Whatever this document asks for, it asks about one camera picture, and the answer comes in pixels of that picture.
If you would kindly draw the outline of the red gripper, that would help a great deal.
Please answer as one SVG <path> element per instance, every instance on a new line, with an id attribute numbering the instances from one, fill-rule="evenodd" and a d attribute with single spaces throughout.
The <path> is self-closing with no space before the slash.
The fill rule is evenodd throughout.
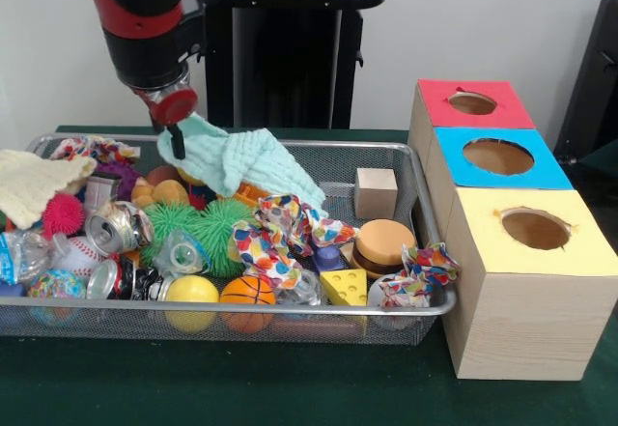
<path id="1" fill-rule="evenodd" d="M 195 110 L 197 102 L 197 94 L 190 87 L 166 88 L 150 94 L 151 117 L 157 124 L 166 126 L 176 159 L 185 159 L 183 132 L 177 123 Z"/>

